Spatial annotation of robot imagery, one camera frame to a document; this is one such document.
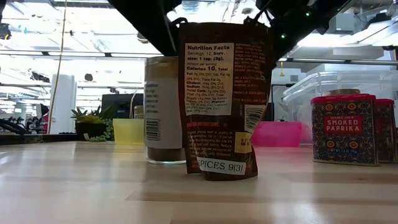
spice bag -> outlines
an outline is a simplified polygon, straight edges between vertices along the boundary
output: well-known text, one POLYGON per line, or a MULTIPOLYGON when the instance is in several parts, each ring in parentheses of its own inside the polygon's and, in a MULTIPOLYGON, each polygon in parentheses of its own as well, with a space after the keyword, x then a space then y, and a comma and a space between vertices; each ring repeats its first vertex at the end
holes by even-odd
POLYGON ((180 24, 178 88, 187 171, 257 176, 250 138, 267 108, 272 35, 254 24, 180 24))

pink container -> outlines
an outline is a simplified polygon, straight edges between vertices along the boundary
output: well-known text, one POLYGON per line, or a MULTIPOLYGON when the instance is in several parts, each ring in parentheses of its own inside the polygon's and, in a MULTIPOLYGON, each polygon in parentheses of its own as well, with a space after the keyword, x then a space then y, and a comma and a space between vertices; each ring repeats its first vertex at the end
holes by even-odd
POLYGON ((299 147, 302 138, 301 122, 263 121, 254 130, 254 147, 299 147))

wooden table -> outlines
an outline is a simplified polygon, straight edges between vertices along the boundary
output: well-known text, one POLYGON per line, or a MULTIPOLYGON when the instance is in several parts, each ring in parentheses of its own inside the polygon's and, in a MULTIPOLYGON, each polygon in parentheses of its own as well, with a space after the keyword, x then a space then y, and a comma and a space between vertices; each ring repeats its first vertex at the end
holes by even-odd
POLYGON ((139 146, 0 147, 0 223, 398 223, 398 166, 312 162, 312 150, 257 149, 259 177, 206 182, 148 164, 139 146))

